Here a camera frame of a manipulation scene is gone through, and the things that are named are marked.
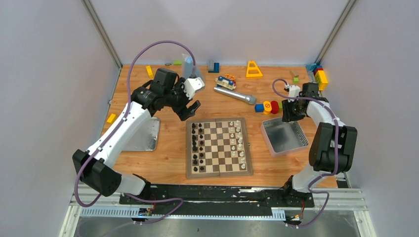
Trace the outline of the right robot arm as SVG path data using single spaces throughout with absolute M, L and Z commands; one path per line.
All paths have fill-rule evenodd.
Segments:
M 282 101 L 282 121 L 311 118 L 317 127 L 309 149 L 309 164 L 284 184 L 283 202 L 295 206 L 326 177 L 351 168 L 358 131 L 335 115 L 328 99 L 319 94 L 316 83 L 308 82 L 302 87 L 285 83 L 284 90 L 288 96 Z

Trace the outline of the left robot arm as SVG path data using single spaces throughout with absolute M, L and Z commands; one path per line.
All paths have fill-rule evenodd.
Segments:
M 74 152 L 77 180 L 105 197 L 115 192 L 128 193 L 139 204 L 147 203 L 151 199 L 147 181 L 138 175 L 118 173 L 113 166 L 126 144 L 157 111 L 170 107 L 181 121 L 194 116 L 201 104 L 188 103 L 204 87 L 200 77 L 185 79 L 169 69 L 157 69 L 153 80 L 133 91 L 123 112 L 102 137 L 87 150 Z

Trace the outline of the silver metal tin lid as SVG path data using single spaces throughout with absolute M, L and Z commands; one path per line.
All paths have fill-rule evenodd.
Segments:
M 145 122 L 123 148 L 127 152 L 150 152 L 157 147 L 161 121 L 152 117 Z

